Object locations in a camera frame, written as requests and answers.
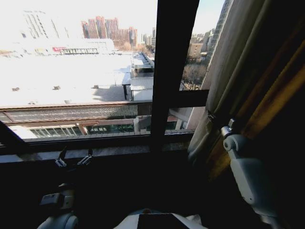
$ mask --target window frame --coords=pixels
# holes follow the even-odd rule
[[[177,2],[173,10],[170,2],[158,1],[151,134],[113,137],[86,135],[86,137],[68,136],[57,139],[49,137],[29,141],[22,140],[0,122],[0,142],[2,143],[0,155],[55,151],[64,147],[84,149],[131,145],[149,145],[151,151],[160,152],[165,143],[189,141],[193,132],[184,130],[166,133],[165,129],[170,108],[205,106],[209,93],[208,90],[179,91],[198,4],[199,0],[191,0],[187,4]],[[168,38],[173,37],[177,31],[181,31],[182,26],[183,32],[169,43]]]

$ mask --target beige curtain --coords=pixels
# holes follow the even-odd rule
[[[188,148],[191,161],[195,161],[200,152],[207,155],[211,151],[220,137],[219,128],[227,124],[231,108],[241,101],[253,80],[251,76],[241,79],[238,73],[252,47],[270,1],[233,0],[230,4],[226,23],[202,86],[210,91],[205,111]],[[234,99],[224,102],[233,95]]]

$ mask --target glass pane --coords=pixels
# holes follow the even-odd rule
[[[200,90],[233,0],[200,0],[180,91]]]
[[[157,0],[11,0],[0,19],[0,121],[21,138],[149,131]]]
[[[66,136],[66,134],[63,132],[61,128],[54,128],[54,130],[59,136]]]
[[[87,126],[88,134],[112,134],[134,132],[134,123],[117,125]]]
[[[170,108],[166,133],[184,130],[195,131],[203,112],[204,107]]]
[[[77,126],[76,126],[76,127],[72,127],[72,129],[73,129],[73,131],[74,131],[74,133],[75,133],[76,135],[82,135],[80,129],[79,129]]]

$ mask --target flat roof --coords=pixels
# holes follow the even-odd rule
[[[125,101],[131,54],[0,57],[0,106]],[[127,100],[131,91],[127,86]]]

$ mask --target sky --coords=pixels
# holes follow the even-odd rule
[[[204,33],[216,27],[224,0],[200,0],[193,33]],[[81,33],[81,21],[95,16],[117,17],[122,29],[133,26],[141,33],[151,34],[156,26],[157,0],[10,0],[0,9],[3,23],[0,39],[20,37],[23,10],[40,10],[62,21],[69,32]]]

